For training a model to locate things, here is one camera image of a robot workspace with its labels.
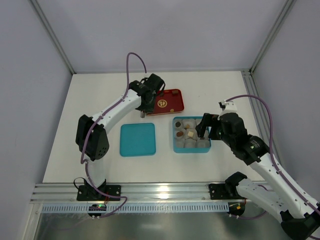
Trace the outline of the teal box lid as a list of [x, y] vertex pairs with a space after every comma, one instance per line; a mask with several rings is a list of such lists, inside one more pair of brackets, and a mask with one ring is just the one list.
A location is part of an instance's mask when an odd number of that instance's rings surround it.
[[122, 157], [152, 156], [156, 153], [153, 123], [123, 124], [120, 128], [119, 153]]

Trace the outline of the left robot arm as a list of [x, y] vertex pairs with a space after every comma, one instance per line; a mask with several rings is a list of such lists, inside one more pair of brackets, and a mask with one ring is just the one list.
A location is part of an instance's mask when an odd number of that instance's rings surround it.
[[77, 124], [75, 143], [81, 152], [80, 163], [85, 165], [86, 182], [93, 189], [106, 183], [102, 158], [109, 150], [108, 133], [133, 110], [149, 114], [154, 111], [156, 97], [164, 92], [165, 82], [152, 73], [127, 85], [123, 95], [93, 116], [82, 115]]

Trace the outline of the brown oval chocolate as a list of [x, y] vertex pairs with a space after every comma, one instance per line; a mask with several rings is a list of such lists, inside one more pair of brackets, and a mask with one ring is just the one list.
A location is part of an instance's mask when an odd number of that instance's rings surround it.
[[184, 133], [182, 131], [179, 131], [179, 132], [176, 133], [176, 137], [179, 138], [179, 139], [182, 138], [183, 135], [184, 135]]

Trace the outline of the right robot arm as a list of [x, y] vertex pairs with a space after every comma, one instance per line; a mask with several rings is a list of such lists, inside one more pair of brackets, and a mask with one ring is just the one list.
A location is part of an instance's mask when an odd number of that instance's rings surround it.
[[248, 134], [237, 113], [222, 116], [205, 113], [196, 126], [199, 137], [210, 128], [211, 140], [224, 142], [247, 166], [256, 171], [272, 188], [258, 189], [243, 173], [236, 172], [225, 180], [225, 190], [232, 197], [251, 200], [281, 225], [292, 240], [306, 240], [320, 227], [320, 204], [288, 175], [270, 148], [258, 136]]

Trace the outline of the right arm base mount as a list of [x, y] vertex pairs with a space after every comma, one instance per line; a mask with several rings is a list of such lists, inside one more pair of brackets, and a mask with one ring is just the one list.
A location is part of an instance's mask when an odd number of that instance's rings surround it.
[[211, 200], [243, 200], [244, 197], [240, 196], [236, 187], [239, 183], [248, 177], [241, 173], [236, 172], [229, 176], [224, 183], [210, 183], [208, 185]]

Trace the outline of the white square chocolate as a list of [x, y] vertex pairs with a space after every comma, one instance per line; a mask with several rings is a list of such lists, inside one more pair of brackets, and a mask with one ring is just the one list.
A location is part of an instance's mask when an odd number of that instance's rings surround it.
[[188, 135], [190, 138], [193, 138], [193, 137], [194, 137], [194, 132], [189, 131], [187, 135]]

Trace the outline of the red chocolate tray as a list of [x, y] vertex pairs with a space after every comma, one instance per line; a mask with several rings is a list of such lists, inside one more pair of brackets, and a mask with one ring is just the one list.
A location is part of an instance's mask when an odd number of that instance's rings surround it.
[[[178, 94], [173, 95], [172, 91], [178, 91]], [[167, 89], [163, 94], [155, 99], [155, 106], [152, 113], [147, 113], [147, 116], [166, 115], [181, 113], [185, 109], [182, 92], [180, 89]]]

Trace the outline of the teal chocolate box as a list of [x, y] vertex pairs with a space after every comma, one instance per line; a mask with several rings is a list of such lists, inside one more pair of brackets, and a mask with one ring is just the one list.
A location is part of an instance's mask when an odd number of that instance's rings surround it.
[[173, 151], [177, 154], [206, 154], [211, 149], [209, 127], [203, 137], [199, 137], [196, 126], [201, 116], [177, 116], [172, 120]]

